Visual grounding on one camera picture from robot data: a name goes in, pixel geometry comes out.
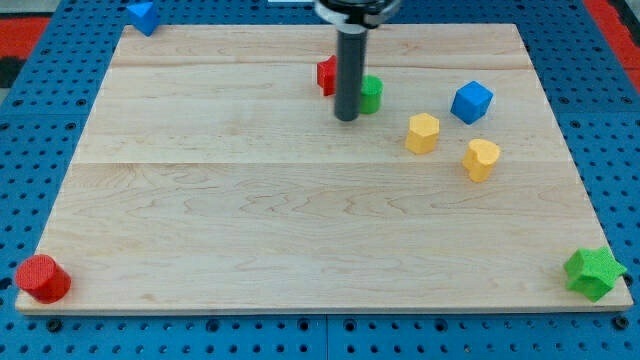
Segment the black and silver robot flange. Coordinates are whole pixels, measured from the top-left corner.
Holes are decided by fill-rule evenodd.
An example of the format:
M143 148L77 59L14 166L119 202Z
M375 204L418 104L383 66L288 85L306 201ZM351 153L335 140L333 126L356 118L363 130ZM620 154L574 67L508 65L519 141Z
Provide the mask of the black and silver robot flange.
M401 0L314 0L314 11L336 27L376 28L401 8Z

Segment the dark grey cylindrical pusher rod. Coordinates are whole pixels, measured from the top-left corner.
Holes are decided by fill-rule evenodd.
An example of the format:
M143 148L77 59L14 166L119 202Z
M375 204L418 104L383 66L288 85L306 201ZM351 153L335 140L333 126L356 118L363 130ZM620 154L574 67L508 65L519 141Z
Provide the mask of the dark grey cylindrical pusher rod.
M334 115L340 121L353 121L360 113L367 38L362 27L337 31Z

